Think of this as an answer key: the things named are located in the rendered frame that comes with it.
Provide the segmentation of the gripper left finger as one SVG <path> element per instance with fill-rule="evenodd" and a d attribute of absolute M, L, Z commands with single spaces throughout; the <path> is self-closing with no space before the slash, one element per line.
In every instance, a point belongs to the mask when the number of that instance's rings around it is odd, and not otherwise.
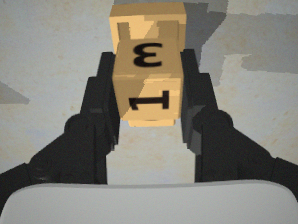
<path fill-rule="evenodd" d="M 106 155 L 118 145 L 120 130 L 112 80 L 115 57 L 113 52 L 102 52 L 97 75 L 88 78 L 80 113 L 66 121 L 64 133 L 36 153 L 28 164 L 0 174 L 0 217 L 9 196 L 26 186 L 107 184 Z"/>

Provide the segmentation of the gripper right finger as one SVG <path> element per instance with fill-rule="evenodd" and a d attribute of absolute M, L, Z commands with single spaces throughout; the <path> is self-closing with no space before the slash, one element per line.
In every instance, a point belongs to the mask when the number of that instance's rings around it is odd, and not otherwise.
<path fill-rule="evenodd" d="M 271 181 L 291 190 L 298 202 L 298 165 L 273 158 L 235 129 L 231 116 L 218 109 L 210 74 L 199 72 L 194 49 L 183 49 L 180 55 L 184 74 L 182 139 L 195 154 L 194 183 Z"/>

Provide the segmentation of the tan wooden number cube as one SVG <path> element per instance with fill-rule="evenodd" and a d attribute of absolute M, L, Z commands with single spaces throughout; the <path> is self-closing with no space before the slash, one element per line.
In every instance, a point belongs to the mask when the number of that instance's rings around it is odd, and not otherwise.
<path fill-rule="evenodd" d="M 121 120 L 179 119 L 183 79 L 176 38 L 118 42 L 112 80 Z"/>
<path fill-rule="evenodd" d="M 140 120 L 140 121 L 128 121 L 131 127 L 143 127 L 143 126 L 173 126 L 176 120 Z"/>

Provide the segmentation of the tan wooden tray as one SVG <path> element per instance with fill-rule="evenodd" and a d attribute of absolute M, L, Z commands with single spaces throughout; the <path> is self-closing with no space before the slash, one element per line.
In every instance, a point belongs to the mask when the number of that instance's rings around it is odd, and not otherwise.
<path fill-rule="evenodd" d="M 176 38 L 180 52 L 185 49 L 183 2 L 112 5 L 109 21 L 115 54 L 120 40 L 137 38 Z"/>

